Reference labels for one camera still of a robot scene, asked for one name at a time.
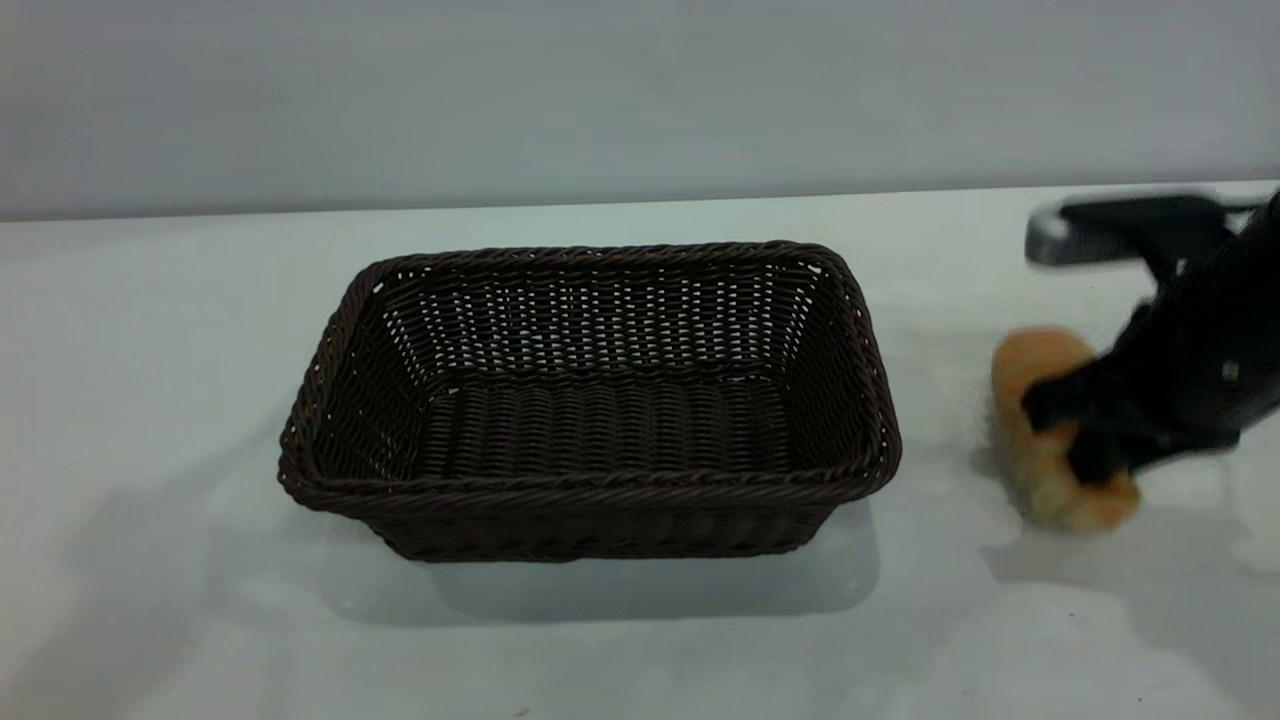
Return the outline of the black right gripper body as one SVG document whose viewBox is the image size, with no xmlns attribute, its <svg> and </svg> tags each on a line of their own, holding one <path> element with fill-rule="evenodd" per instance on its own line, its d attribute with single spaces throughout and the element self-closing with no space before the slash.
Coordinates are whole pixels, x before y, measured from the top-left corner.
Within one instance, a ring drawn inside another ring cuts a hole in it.
<svg viewBox="0 0 1280 720">
<path fill-rule="evenodd" d="M 1140 419 L 1116 439 L 1133 466 L 1233 448 L 1277 409 L 1277 200 L 1239 231 L 1193 231 L 1156 250 L 1157 290 L 1115 343 Z"/>
</svg>

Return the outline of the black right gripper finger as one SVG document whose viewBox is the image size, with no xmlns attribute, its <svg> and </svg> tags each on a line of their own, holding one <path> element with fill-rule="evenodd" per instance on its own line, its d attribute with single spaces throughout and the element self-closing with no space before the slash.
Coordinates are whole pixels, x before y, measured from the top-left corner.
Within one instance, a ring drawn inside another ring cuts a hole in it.
<svg viewBox="0 0 1280 720">
<path fill-rule="evenodd" d="M 1110 359 L 1034 382 L 1021 396 L 1021 410 L 1037 434 L 1068 424 L 1076 428 L 1068 464 L 1082 486 L 1105 486 L 1137 468 L 1138 416 Z"/>
<path fill-rule="evenodd" d="M 1142 260 L 1152 275 L 1180 275 L 1235 236 L 1249 200 L 1210 195 L 1076 196 L 1036 209 L 1025 260 L 1083 266 Z"/>
</svg>

